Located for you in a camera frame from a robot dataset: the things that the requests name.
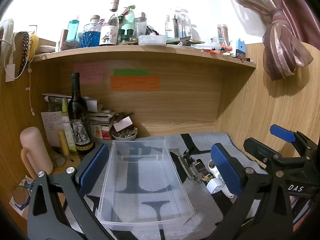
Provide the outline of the white power adapter cube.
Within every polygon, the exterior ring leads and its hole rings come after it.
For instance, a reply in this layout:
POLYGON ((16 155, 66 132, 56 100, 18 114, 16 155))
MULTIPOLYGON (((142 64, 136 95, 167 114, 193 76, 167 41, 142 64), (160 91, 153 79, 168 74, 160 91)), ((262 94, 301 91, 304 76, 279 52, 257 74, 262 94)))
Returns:
POLYGON ((224 183, 219 178, 213 178, 208 181, 206 189, 210 194, 215 194, 221 191, 224 186, 224 183))

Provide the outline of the clear plastic storage bin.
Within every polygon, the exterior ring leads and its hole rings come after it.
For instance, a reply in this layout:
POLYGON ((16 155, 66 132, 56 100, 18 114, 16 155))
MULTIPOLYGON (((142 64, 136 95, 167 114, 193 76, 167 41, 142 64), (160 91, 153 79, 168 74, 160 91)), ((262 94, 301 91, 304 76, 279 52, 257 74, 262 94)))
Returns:
POLYGON ((167 229, 194 215, 164 140, 112 142, 97 213, 103 226, 167 229))

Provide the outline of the white handheld device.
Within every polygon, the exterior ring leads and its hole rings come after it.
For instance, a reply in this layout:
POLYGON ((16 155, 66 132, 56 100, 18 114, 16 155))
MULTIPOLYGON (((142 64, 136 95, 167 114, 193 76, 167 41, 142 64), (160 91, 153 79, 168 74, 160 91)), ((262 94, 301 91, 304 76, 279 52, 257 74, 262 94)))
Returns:
POLYGON ((221 191, 227 198, 234 198, 234 194, 230 193, 219 170, 212 160, 210 160, 210 162, 208 163, 208 168, 213 175, 213 178, 208 182, 206 186, 210 194, 215 194, 221 191))

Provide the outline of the cartoon sticker card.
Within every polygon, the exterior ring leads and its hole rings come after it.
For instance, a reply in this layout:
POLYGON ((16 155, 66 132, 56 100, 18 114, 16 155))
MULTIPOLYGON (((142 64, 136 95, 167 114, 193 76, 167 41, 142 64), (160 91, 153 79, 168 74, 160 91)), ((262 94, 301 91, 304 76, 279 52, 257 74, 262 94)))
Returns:
POLYGON ((25 220, 28 217, 31 193, 33 191, 34 180, 25 176, 19 185, 14 188, 10 199, 10 206, 25 220))

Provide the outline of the eyeglasses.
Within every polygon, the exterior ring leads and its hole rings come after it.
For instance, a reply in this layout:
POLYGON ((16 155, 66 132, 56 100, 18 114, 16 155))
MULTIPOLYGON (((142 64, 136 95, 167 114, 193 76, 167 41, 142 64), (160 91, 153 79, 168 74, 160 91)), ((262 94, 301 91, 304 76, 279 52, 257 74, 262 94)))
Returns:
POLYGON ((66 161, 73 162, 74 160, 63 155, 54 155, 53 157, 51 157, 51 161, 53 163, 53 167, 61 167, 65 165, 66 161))

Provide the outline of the blue black stamp box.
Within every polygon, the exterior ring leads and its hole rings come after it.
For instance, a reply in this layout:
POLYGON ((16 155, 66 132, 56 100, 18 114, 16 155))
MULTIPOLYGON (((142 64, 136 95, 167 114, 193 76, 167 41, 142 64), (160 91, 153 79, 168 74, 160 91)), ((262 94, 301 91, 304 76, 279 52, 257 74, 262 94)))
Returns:
POLYGON ((244 41, 240 39, 236 41, 235 55, 236 57, 246 57, 246 45, 244 41))

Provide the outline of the grey mat with black letters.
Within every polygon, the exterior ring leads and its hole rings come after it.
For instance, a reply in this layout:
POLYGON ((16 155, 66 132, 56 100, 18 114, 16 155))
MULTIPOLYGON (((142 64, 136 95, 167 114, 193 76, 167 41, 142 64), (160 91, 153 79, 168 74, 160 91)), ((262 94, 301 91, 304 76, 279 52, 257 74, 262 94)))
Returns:
POLYGON ((263 169, 226 133, 206 132, 108 142, 106 161, 84 196, 93 214, 116 239, 205 239, 233 200, 210 194, 204 181, 187 177, 179 157, 189 152, 204 165, 220 143, 245 167, 263 169))

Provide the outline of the dark wine bottle elephant label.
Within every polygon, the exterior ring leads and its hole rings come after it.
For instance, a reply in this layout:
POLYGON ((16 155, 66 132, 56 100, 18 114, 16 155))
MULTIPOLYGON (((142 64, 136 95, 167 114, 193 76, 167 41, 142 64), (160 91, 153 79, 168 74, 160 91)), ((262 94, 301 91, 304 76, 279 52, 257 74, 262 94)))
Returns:
POLYGON ((71 74, 72 97, 67 111, 78 155, 82 158, 95 147, 88 119, 87 103, 81 96, 80 73, 71 74))

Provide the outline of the stack of books and papers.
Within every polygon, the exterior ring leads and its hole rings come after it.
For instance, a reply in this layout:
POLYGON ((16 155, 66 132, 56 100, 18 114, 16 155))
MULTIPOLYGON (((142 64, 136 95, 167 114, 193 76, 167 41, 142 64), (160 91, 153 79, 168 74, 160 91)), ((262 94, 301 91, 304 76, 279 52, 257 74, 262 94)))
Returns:
MULTIPOLYGON (((46 94, 44 93, 44 99, 50 106, 51 111, 61 111, 62 113, 62 98, 67 99, 67 106, 71 100, 70 96, 60 94, 46 94)), ((112 133, 116 131, 113 123, 118 122, 121 119, 129 116, 128 114, 117 114, 111 109, 105 109, 103 105, 100 105, 97 100, 85 97, 84 100, 87 103, 88 119, 92 131, 92 136, 97 139, 113 139, 112 133)))

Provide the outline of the white bowl of beads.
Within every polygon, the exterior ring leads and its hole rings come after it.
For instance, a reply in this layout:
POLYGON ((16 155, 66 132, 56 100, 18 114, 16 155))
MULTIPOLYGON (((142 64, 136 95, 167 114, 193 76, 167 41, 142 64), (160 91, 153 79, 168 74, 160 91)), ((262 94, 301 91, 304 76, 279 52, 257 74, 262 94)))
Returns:
POLYGON ((114 140, 135 140, 138 134, 138 128, 125 128, 119 132, 114 131, 112 137, 114 140))

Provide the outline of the green pump bottle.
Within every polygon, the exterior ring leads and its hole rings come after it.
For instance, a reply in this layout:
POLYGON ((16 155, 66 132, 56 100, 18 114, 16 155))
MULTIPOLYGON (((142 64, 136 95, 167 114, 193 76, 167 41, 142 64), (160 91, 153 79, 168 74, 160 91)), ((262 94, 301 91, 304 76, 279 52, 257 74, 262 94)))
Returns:
POLYGON ((122 24, 121 24, 121 34, 122 35, 133 35, 135 14, 133 10, 135 5, 129 5, 125 8, 122 13, 122 24))

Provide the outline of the white label liquor bottle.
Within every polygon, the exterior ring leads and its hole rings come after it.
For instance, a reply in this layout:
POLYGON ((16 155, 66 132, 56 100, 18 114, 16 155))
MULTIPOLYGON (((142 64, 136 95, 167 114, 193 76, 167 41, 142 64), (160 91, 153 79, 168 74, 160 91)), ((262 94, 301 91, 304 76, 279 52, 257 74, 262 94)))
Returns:
POLYGON ((115 46, 118 44, 119 23, 118 17, 112 15, 108 20, 104 19, 100 29, 99 46, 115 46))

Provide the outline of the blue liquid glass bottle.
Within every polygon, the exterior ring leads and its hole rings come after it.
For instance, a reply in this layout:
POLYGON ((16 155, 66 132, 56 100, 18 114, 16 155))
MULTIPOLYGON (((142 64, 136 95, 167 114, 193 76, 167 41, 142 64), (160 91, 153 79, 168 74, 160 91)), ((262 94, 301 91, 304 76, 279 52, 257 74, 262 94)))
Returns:
POLYGON ((101 32, 101 25, 99 24, 99 20, 99 15, 93 15, 90 19, 90 22, 84 26, 80 42, 81 48, 99 46, 101 32))

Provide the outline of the teal bottle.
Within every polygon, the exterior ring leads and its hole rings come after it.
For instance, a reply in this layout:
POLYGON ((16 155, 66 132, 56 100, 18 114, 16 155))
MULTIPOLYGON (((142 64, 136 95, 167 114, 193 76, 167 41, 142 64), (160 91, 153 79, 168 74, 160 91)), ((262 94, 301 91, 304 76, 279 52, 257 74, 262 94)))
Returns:
POLYGON ((68 33, 66 37, 66 41, 71 42, 76 39, 76 35, 78 32, 79 20, 71 20, 68 23, 68 33))

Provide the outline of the silver metal cylinder keychain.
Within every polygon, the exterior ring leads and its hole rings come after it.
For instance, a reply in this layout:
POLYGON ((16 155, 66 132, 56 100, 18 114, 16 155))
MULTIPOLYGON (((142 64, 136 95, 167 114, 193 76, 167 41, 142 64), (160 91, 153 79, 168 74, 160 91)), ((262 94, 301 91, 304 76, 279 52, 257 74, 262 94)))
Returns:
POLYGON ((195 179, 195 174, 192 171, 192 169, 189 167, 187 161, 185 160, 185 158, 183 156, 178 156, 178 160, 183 168, 183 170, 185 171, 187 177, 190 180, 194 180, 195 179))

